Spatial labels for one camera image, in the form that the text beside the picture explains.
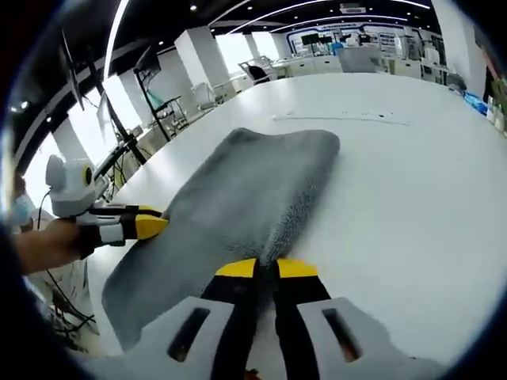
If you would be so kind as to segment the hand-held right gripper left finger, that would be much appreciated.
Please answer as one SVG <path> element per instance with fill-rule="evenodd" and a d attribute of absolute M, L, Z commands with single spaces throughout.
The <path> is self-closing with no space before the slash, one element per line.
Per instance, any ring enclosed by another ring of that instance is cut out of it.
<path fill-rule="evenodd" d="M 243 379 L 257 325 L 258 262 L 218 270 L 199 297 L 187 297 L 118 356 L 92 359 L 93 379 Z"/>

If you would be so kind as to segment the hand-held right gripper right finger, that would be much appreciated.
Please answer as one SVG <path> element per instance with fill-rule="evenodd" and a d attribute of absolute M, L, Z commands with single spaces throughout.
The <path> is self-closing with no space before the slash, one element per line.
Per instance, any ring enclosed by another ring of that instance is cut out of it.
<path fill-rule="evenodd" d="M 331 298 L 316 267 L 275 266 L 276 334 L 289 379 L 439 379 L 445 368 L 409 356 L 387 328 L 347 298 Z"/>

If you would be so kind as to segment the person's left hand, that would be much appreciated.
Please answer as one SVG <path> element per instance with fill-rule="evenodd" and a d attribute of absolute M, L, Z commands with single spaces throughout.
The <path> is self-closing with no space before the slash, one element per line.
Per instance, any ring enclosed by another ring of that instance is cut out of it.
<path fill-rule="evenodd" d="M 57 268 L 81 258 L 77 246 L 80 234 L 78 225 L 69 219 L 55 219 L 41 230 L 43 257 L 47 268 Z"/>

